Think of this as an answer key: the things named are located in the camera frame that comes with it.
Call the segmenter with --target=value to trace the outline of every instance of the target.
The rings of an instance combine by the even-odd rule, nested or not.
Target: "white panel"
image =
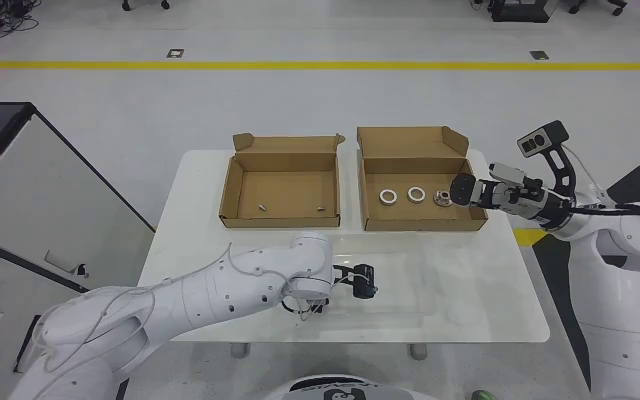
[[[34,315],[76,296],[77,292],[0,258],[1,399],[9,396],[22,376],[13,367]]]
[[[0,157],[0,204],[0,247],[85,287],[135,285],[153,233],[37,117]]]

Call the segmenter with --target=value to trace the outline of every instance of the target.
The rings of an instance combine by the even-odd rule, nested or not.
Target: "floor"
[[[640,8],[611,16],[592,0],[561,4],[548,24],[493,23],[466,0],[43,0],[40,26],[0,40],[3,61],[640,62]],[[555,119],[602,186],[637,166],[638,71],[27,70],[0,69],[0,101],[31,101],[152,224],[185,151],[231,148],[238,132],[334,134],[357,148],[357,126],[449,125],[488,160],[549,179],[515,141]],[[514,220],[514,225],[521,224]],[[170,344],[131,380],[127,399],[237,399],[319,372],[350,372],[442,399],[478,387],[503,399],[584,399],[586,386],[535,256],[523,249],[551,326],[536,345]]]

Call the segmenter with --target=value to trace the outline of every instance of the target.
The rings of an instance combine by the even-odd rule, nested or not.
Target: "open cardboard box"
[[[472,173],[465,136],[446,126],[361,127],[358,143],[365,231],[477,231],[487,221],[483,209],[440,207],[433,201],[437,190],[449,190],[458,173]],[[422,203],[407,198],[413,186],[426,192]],[[380,202],[384,189],[397,193],[395,204]]]
[[[220,202],[227,228],[340,226],[337,147],[341,135],[233,136],[235,156]]]

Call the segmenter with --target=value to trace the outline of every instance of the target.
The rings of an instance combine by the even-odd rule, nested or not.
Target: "white cable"
[[[593,176],[589,173],[589,170],[587,169],[587,167],[584,166],[584,163],[582,162],[580,157],[578,157],[578,155],[576,153],[574,153],[573,150],[571,150],[569,147],[565,146],[564,144],[562,145],[562,148],[564,148],[566,151],[571,153],[571,155],[573,155],[573,157],[578,161],[578,163],[580,164],[580,166],[582,167],[584,172],[587,174],[587,176],[591,180],[591,183],[593,183],[593,185],[596,187],[596,189],[598,189],[598,191],[602,192],[603,191],[602,187],[600,187],[600,185],[598,185],[598,182],[596,182],[596,180],[593,178]]]
[[[45,393],[45,392],[46,392],[46,391],[47,391],[47,390],[48,390],[48,389],[49,389],[49,388],[50,388],[54,383],[56,383],[60,378],[62,378],[63,376],[65,376],[67,373],[69,373],[69,372],[73,371],[74,369],[76,369],[76,368],[78,368],[78,367],[80,367],[80,366],[82,366],[82,365],[84,365],[84,364],[86,364],[86,363],[88,363],[88,362],[90,362],[90,361],[95,360],[96,358],[102,357],[103,355],[107,354],[108,352],[110,352],[110,351],[114,350],[115,348],[117,348],[117,347],[119,347],[119,346],[123,345],[124,343],[126,343],[127,341],[129,341],[132,337],[134,337],[138,332],[140,332],[140,331],[145,327],[145,325],[147,324],[147,322],[148,322],[148,321],[149,321],[149,319],[151,318],[151,314],[153,313],[153,309],[155,308],[156,295],[155,295],[155,293],[153,293],[153,291],[152,291],[152,290],[150,290],[150,289],[148,289],[148,288],[132,288],[132,290],[139,290],[139,289],[144,289],[144,290],[145,290],[145,293],[151,293],[151,309],[149,310],[149,314],[147,314],[147,317],[145,318],[144,322],[142,322],[142,324],[140,324],[140,326],[139,326],[138,328],[136,328],[136,329],[131,333],[131,335],[129,335],[125,340],[121,341],[121,342],[120,342],[120,343],[118,343],[117,345],[115,345],[115,346],[111,347],[110,349],[107,349],[107,350],[105,350],[105,351],[103,351],[103,352],[101,352],[101,353],[98,353],[98,354],[96,354],[95,356],[90,357],[90,358],[88,358],[88,359],[86,359],[86,360],[84,360],[84,361],[78,362],[78,363],[76,363],[76,364],[72,365],[71,367],[67,368],[66,370],[64,370],[64,372],[61,372],[61,373],[60,373],[58,376],[56,376],[56,377],[55,377],[51,382],[49,382],[46,386],[44,386],[42,389],[40,389],[40,391],[39,391],[39,392],[36,394],[36,396],[34,397],[34,399],[35,399],[35,400],[38,400],[38,399],[40,398],[40,396],[42,396],[42,395],[43,395],[43,394],[44,394],[44,393]],[[120,296],[124,295],[125,293],[130,292],[130,291],[131,291],[131,290],[128,290],[128,291],[125,291],[125,292],[120,293],[118,296],[116,296],[116,297],[114,298],[114,300],[115,300],[115,299],[117,299],[117,298],[119,298]],[[102,318],[103,318],[103,317],[104,317],[104,311],[101,313],[100,320],[102,320]],[[86,341],[85,341],[85,343],[82,343],[82,344],[78,347],[78,349],[74,350],[73,354],[77,353],[77,352],[78,352],[78,350],[79,350],[80,348],[82,348],[82,346],[84,346],[86,343],[87,343]],[[61,367],[65,362],[67,362],[70,358],[71,358],[71,357],[67,357],[67,359],[65,359],[65,361],[64,361],[63,363],[61,363],[58,367],[56,367],[56,368],[54,369],[54,371],[55,371],[55,370],[57,370],[58,368],[60,368],[60,367]],[[49,371],[47,371],[47,363],[48,363],[48,361],[49,361],[49,358],[47,358],[47,360],[45,361],[45,365],[44,365],[44,370],[45,370],[45,372],[49,372]]]
[[[195,274],[197,272],[200,272],[208,267],[210,267],[211,265],[215,264],[216,262],[218,262],[222,257],[225,256],[225,254],[229,253],[231,251],[231,243],[229,243],[229,245],[227,246],[227,249],[218,257],[216,258],[214,261],[210,262],[209,264],[205,265],[204,267],[193,271],[193,272],[189,272],[187,274],[182,275],[179,278],[176,278],[173,281],[177,281],[177,280],[181,280],[186,278],[187,276],[190,276],[192,274]],[[78,351],[80,351],[80,349],[82,348],[82,346],[84,346],[85,344],[87,344],[87,340],[89,340],[89,338],[91,337],[91,335],[93,335],[93,333],[95,332],[95,330],[97,329],[98,325],[100,324],[100,322],[102,321],[102,319],[104,318],[104,316],[106,315],[109,307],[121,296],[123,296],[126,293],[132,292],[132,291],[136,291],[136,290],[142,290],[143,293],[142,294],[146,294],[146,293],[150,293],[151,294],[151,309],[149,310],[149,313],[147,314],[147,317],[145,318],[145,320],[140,324],[140,326],[138,328],[136,328],[125,340],[121,341],[120,343],[118,343],[115,346],[112,346],[111,348],[87,359],[84,361],[81,361],[79,363],[74,364],[73,366],[67,368],[64,372],[60,373],[55,379],[53,379],[51,382],[49,382],[45,387],[43,387],[42,389],[40,389],[40,391],[36,394],[35,396],[35,400],[37,400],[38,398],[40,398],[40,396],[42,396],[55,382],[57,382],[60,378],[62,378],[64,375],[66,375],[68,372],[90,362],[95,360],[98,357],[102,357],[103,355],[107,354],[108,352],[116,349],[117,347],[123,345],[124,343],[126,343],[127,341],[129,341],[131,338],[133,338],[138,332],[140,332],[142,329],[144,329],[144,327],[146,326],[147,322],[149,322],[149,319],[151,318],[151,314],[153,313],[153,310],[155,309],[155,304],[156,304],[156,295],[153,292],[153,289],[155,289],[156,287],[162,285],[162,283],[157,284],[157,285],[153,285],[153,286],[147,286],[147,287],[135,287],[135,288],[130,288],[122,293],[119,293],[116,297],[114,297],[104,308],[103,310],[100,312],[100,318],[98,318],[98,321],[96,322],[96,324],[93,326],[93,328],[91,329],[91,331],[89,332],[89,334],[86,336],[85,340],[82,341],[82,343],[76,348],[74,349],[74,351],[71,353],[71,355],[69,355],[62,363],[60,363],[60,365],[58,365],[56,368],[54,368],[52,371],[47,371],[47,364],[49,362],[49,359],[51,356],[49,356],[47,358],[47,360],[45,361],[45,365],[44,365],[44,370],[46,373],[51,373],[51,372],[55,372],[58,368],[62,367],[66,362],[68,362],[72,356],[74,356]],[[99,292],[99,291],[103,291],[105,289],[109,289],[109,287],[105,287],[105,288],[99,288],[96,289],[94,291],[89,292],[89,294],[95,295],[95,293]],[[83,293],[82,296],[83,297],[87,297],[87,293]],[[51,316],[51,314],[57,310],[58,308],[66,305],[69,302],[74,301],[75,299],[69,300],[66,303],[63,304],[58,304],[55,305],[53,307],[50,307],[47,311],[45,311],[45,313],[42,315],[41,320],[43,321],[42,323],[38,323],[38,326],[44,326],[44,324],[46,323],[46,319],[49,318]],[[32,333],[32,340],[33,342],[36,344],[37,347],[43,347],[43,348],[47,348],[48,346],[46,344],[43,344],[40,340],[42,338],[42,328],[40,328],[38,330],[38,334],[35,334],[35,329],[34,332]]]
[[[255,274],[253,272],[243,271],[240,268],[236,267],[236,265],[233,263],[233,259],[231,257],[231,242],[229,242],[229,246],[227,247],[227,252],[229,253],[229,264],[231,264],[231,267],[233,269],[235,269],[236,271],[238,271],[239,273],[241,273],[243,275],[255,276]],[[281,273],[279,271],[274,271],[272,269],[265,269],[265,270],[262,270],[262,272],[266,273],[266,274],[275,274],[275,275],[280,276],[284,280],[284,282],[287,284],[287,286],[289,287],[289,290],[293,292],[293,288],[291,286],[291,278],[287,278],[283,273]],[[299,312],[300,320],[304,321],[304,319],[302,319],[302,304],[300,303],[300,299],[297,298],[297,297],[294,297],[294,296],[291,296],[291,297],[296,301],[296,303],[298,303],[298,309],[300,310],[300,312]]]

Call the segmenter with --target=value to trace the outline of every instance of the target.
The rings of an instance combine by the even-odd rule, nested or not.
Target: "white ring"
[[[387,200],[384,198],[384,195],[387,193],[391,193],[391,195],[393,196],[391,200]],[[380,192],[380,203],[384,204],[385,206],[390,206],[394,204],[397,200],[398,200],[398,195],[396,194],[396,192],[394,192],[391,189],[385,189]]]
[[[420,192],[420,197],[414,197],[413,196],[414,191]],[[422,203],[424,199],[427,197],[427,194],[424,192],[424,190],[422,190],[422,188],[414,186],[411,189],[409,189],[409,191],[407,192],[407,196],[409,197],[410,202],[417,204],[417,203]]]

